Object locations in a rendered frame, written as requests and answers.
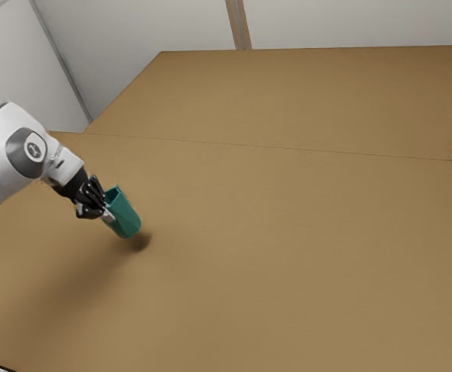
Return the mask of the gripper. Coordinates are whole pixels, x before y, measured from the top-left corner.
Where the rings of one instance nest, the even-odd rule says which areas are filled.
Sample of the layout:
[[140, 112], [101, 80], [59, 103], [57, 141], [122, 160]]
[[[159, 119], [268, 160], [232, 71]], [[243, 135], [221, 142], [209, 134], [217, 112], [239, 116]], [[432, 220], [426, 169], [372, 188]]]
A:
[[78, 219], [101, 219], [106, 223], [116, 220], [105, 207], [105, 192], [98, 178], [89, 176], [84, 168], [80, 168], [65, 185], [55, 184], [52, 189], [75, 204]]

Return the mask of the teal faceted mug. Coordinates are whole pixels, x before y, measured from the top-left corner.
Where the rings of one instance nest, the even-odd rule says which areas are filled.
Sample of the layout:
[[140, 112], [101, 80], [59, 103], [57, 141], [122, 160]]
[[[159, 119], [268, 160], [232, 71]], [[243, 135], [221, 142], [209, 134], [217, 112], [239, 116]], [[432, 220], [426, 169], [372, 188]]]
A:
[[141, 219], [118, 186], [106, 190], [104, 199], [102, 221], [118, 237], [128, 239], [140, 231]]

